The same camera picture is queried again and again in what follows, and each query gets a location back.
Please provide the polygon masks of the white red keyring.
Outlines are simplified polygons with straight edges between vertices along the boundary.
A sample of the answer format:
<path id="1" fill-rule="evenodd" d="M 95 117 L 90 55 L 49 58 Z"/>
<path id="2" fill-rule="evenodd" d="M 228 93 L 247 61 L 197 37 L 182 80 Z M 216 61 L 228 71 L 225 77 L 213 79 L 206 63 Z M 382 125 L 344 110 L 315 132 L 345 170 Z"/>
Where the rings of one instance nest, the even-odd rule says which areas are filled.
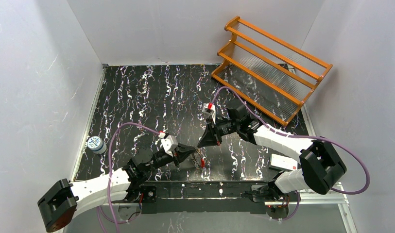
<path id="1" fill-rule="evenodd" d="M 191 155 L 191 160 L 196 169 L 203 169 L 205 167 L 205 161 L 200 150 L 197 150 Z"/>

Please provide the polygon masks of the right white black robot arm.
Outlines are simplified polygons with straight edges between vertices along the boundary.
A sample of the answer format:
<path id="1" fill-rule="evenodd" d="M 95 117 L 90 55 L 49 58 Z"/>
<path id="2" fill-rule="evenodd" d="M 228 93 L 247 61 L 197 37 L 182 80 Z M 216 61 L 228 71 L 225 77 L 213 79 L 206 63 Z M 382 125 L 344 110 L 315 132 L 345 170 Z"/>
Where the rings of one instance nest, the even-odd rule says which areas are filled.
<path id="1" fill-rule="evenodd" d="M 259 188 L 257 194 L 260 196 L 276 200 L 303 189 L 325 195 L 347 171 L 331 143 L 297 138 L 268 127 L 249 114 L 244 106 L 228 108 L 227 118 L 216 118 L 212 103 L 204 104 L 202 112 L 208 114 L 208 118 L 198 148 L 218 146 L 224 135 L 237 133 L 244 141 L 278 151 L 300 164 L 300 169 L 280 172 Z"/>

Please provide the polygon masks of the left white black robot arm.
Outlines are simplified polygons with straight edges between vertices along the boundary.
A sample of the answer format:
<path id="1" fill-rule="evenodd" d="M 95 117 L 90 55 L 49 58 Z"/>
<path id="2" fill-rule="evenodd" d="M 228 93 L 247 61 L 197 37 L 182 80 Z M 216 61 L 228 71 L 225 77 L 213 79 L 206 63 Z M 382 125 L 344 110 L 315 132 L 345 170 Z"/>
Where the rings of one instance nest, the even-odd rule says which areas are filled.
<path id="1" fill-rule="evenodd" d="M 171 152 L 160 149 L 151 156 L 133 156 L 111 175 L 81 182 L 55 182 L 37 202 L 46 232 L 58 231 L 74 217 L 103 204 L 135 199 L 151 173 L 170 163 L 179 165 L 196 152 L 193 146 L 179 144 Z"/>

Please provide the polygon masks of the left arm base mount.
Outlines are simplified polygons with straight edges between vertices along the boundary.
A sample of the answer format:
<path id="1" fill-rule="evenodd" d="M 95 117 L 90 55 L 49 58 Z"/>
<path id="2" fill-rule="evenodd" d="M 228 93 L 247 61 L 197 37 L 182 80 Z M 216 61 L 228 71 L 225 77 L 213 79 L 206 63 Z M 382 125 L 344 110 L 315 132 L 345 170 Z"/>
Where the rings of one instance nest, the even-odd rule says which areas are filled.
<path id="1" fill-rule="evenodd" d="M 157 189 L 153 185 L 141 185 L 134 189 L 128 189 L 127 195 L 122 200 L 123 203 L 155 203 L 157 199 Z"/>

